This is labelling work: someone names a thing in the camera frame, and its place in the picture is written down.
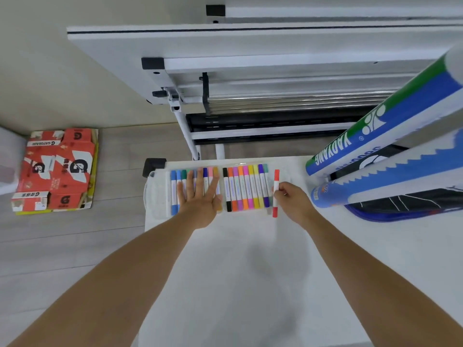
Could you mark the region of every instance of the hand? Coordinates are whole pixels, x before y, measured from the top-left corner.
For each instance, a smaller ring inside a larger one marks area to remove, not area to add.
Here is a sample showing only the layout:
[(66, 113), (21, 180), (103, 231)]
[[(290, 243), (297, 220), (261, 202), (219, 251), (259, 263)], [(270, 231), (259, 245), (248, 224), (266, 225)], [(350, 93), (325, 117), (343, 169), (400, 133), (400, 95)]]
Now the hand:
[(218, 175), (214, 175), (214, 179), (209, 185), (206, 194), (204, 193), (203, 169), (198, 169), (196, 179), (196, 190), (193, 186), (193, 171), (190, 170), (187, 175), (187, 196), (183, 194), (182, 182), (177, 183), (177, 197), (180, 200), (180, 210), (178, 216), (188, 217), (188, 221), (195, 229), (208, 226), (214, 220), (218, 205), (222, 202), (222, 195), (215, 195), (215, 190), (218, 183)]
[(281, 182), (280, 189), (275, 191), (273, 196), (286, 215), (302, 227), (314, 216), (321, 216), (310, 202), (307, 194), (292, 183)]

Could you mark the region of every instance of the forearm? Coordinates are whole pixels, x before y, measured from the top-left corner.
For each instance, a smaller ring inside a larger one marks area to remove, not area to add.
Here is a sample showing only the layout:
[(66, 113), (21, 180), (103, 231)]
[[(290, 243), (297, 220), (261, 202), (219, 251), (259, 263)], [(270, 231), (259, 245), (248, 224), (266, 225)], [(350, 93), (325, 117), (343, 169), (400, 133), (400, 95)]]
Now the forearm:
[(179, 214), (143, 233), (80, 279), (10, 347), (130, 346), (193, 231)]
[(461, 326), (321, 215), (303, 227), (375, 346), (463, 346)]

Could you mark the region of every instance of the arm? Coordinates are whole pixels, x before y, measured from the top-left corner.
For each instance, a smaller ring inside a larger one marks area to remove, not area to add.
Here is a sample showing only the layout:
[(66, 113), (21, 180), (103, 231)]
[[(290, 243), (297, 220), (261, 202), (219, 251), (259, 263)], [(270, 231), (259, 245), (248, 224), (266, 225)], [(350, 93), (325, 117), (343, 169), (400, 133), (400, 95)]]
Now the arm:
[(179, 213), (143, 233), (67, 290), (9, 347), (129, 347), (163, 289), (180, 252), (195, 229), (217, 213), (218, 177), (203, 196), (202, 168), (196, 190), (187, 177), (187, 201), (177, 185)]
[(310, 235), (376, 347), (463, 346), (455, 320), (323, 218), (301, 188), (280, 183), (275, 198)]

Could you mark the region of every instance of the gray floor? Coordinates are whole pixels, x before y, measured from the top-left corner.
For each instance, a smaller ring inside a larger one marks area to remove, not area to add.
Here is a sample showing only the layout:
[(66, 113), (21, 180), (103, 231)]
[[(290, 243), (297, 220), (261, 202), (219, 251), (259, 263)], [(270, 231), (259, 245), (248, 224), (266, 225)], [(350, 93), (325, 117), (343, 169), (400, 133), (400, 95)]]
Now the gray floor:
[[(0, 196), (0, 347), (108, 254), (143, 232), (141, 176), (147, 157), (190, 160), (177, 124), (100, 130), (95, 201), (90, 210), (16, 216)], [(307, 155), (332, 139), (225, 146), (227, 158)], [(215, 159), (214, 145), (203, 159)]]

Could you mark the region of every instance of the white bin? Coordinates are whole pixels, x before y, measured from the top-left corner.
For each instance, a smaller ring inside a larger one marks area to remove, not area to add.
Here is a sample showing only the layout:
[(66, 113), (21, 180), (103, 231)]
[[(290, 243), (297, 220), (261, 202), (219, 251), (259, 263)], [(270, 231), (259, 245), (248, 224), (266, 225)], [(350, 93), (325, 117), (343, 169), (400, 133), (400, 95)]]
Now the white bin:
[(16, 191), (26, 139), (0, 127), (0, 195)]

